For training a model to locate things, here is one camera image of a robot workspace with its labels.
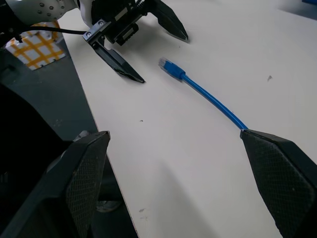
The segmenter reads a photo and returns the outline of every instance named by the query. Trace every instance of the dark floor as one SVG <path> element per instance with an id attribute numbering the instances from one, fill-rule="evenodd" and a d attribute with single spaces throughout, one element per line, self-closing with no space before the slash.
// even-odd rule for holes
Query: dark floor
<path id="1" fill-rule="evenodd" d="M 34 71 L 0 49 L 0 83 L 28 101 L 63 140 L 73 140 L 97 127 L 67 46 L 59 45 L 67 56 Z M 111 213 L 96 212 L 92 225 L 96 238 L 137 238 L 124 204 Z"/>

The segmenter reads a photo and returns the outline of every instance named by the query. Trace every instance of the white tabletop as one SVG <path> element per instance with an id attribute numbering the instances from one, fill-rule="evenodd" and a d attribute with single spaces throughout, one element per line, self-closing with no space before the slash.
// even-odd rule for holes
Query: white tabletop
<path id="1" fill-rule="evenodd" d="M 113 46 L 145 84 L 121 78 L 81 36 L 64 34 L 98 129 L 111 133 L 109 158 L 138 235 L 280 238 L 239 129 L 158 61 L 177 63 L 250 129 L 292 140 L 316 162 L 317 22 L 274 0 L 166 2 L 190 44 L 149 15 Z M 59 23 L 87 29 L 78 10 Z"/>

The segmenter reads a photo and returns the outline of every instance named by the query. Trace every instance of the black cable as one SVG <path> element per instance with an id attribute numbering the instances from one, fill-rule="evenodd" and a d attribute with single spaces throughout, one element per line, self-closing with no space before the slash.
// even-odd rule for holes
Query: black cable
<path id="1" fill-rule="evenodd" d="M 56 32 L 62 32 L 62 33 L 68 33 L 68 34 L 75 34 L 75 35 L 84 35 L 86 31 L 74 31 L 74 30 L 67 30 L 67 29 L 60 29 L 55 27 L 48 27 L 48 26 L 29 26 L 25 28 L 25 31 L 56 31 Z"/>

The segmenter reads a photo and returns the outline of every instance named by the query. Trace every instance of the blue ethernet cable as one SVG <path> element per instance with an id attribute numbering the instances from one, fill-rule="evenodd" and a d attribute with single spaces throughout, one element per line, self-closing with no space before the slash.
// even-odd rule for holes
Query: blue ethernet cable
<path id="1" fill-rule="evenodd" d="M 197 83 L 195 83 L 193 80 L 191 80 L 185 73 L 184 70 L 182 70 L 180 67 L 178 67 L 176 64 L 172 63 L 171 61 L 168 61 L 165 58 L 161 58 L 159 60 L 159 66 L 161 69 L 163 69 L 165 72 L 167 72 L 172 77 L 182 81 L 184 80 L 187 84 L 192 86 L 197 92 L 202 94 L 208 101 L 210 101 L 214 106 L 216 106 L 220 111 L 222 111 L 223 114 L 225 114 L 233 123 L 236 124 L 237 127 L 239 127 L 240 130 L 248 129 L 242 121 L 240 121 L 235 114 L 233 114 L 228 108 L 226 108 L 220 101 L 218 101 L 213 95 L 211 95 L 209 92 L 207 92 L 205 89 L 203 89 L 201 86 L 199 86 Z"/>

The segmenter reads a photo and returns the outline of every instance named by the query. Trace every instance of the yellow and white box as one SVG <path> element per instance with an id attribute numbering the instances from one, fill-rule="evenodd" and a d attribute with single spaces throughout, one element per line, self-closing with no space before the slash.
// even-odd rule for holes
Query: yellow and white box
<path id="1" fill-rule="evenodd" d="M 55 32 L 52 33 L 50 31 L 33 33 L 34 31 L 27 32 L 27 36 L 22 38 L 22 43 L 12 39 L 6 44 L 6 49 L 31 70 L 38 69 L 65 57 L 64 52 L 55 43 L 55 41 L 61 40 L 61 34 L 55 34 Z"/>
<path id="2" fill-rule="evenodd" d="M 60 28 L 57 21 L 53 21 L 53 22 L 42 22 L 41 24 L 42 24 L 43 26 Z M 59 43 L 59 42 L 63 39 L 63 34 L 61 34 L 60 32 L 56 32 L 56 31 L 47 31 L 47 32 L 52 35 L 52 38 L 54 39 L 54 41 L 55 41 L 56 43 Z"/>

